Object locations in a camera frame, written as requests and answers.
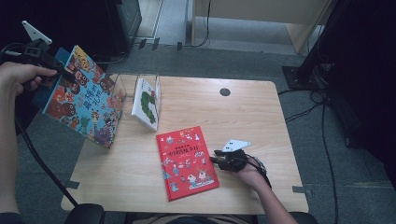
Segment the forearm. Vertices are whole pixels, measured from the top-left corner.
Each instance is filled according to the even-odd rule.
[[[0,213],[18,212],[15,202],[15,179],[18,146],[15,134],[15,95],[0,90]]]
[[[272,192],[264,178],[257,176],[251,182],[251,187],[259,195],[262,207],[265,211],[265,215],[268,217],[269,223],[297,223],[294,218],[290,215],[288,210],[279,201],[276,195]]]

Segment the black circle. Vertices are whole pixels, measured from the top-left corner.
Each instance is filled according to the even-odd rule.
[[[229,96],[231,94],[231,92],[227,88],[223,88],[223,89],[220,90],[220,94],[222,96]]]

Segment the colorful book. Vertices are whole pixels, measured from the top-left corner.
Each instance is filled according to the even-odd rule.
[[[219,187],[201,127],[157,135],[168,200]]]
[[[110,148],[126,97],[120,76],[106,74],[79,46],[65,69],[76,81],[60,78],[43,114]]]
[[[142,124],[156,132],[160,118],[161,87],[160,79],[156,76],[155,89],[141,76],[134,87],[134,102],[131,115]]]

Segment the black tape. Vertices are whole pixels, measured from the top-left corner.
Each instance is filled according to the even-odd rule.
[[[304,187],[292,186],[294,193],[305,193]]]
[[[177,42],[177,51],[181,51],[183,48],[183,44],[181,42]]]
[[[142,49],[146,45],[146,41],[148,41],[146,38],[140,41],[139,49]]]
[[[158,48],[158,44],[160,43],[160,38],[155,38],[154,39],[154,45],[152,46],[152,50],[155,50]]]
[[[312,189],[307,189],[305,187],[297,187],[297,186],[292,186],[292,189],[293,189],[294,193],[304,193],[305,196],[308,198],[311,198],[314,196]]]
[[[70,189],[78,189],[79,182],[69,180],[66,182],[65,187],[70,188]]]

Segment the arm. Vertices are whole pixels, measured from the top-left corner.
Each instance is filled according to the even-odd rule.
[[[30,80],[32,90],[42,76],[53,76],[55,70],[29,64],[3,63],[0,65],[0,213],[18,213],[15,200],[15,179],[18,164],[18,143],[15,134],[15,98],[23,92],[22,83]]]
[[[249,158],[249,161],[258,165],[255,160]],[[260,175],[256,168],[252,165],[247,164],[247,166],[239,171],[238,173],[233,173],[237,175],[242,181],[253,188],[254,191],[259,195],[260,201],[262,202],[262,207],[267,215],[268,220],[271,224],[281,223],[297,223],[294,218],[290,215],[288,210],[279,201],[276,195],[272,192],[271,188],[265,182],[264,178]]]

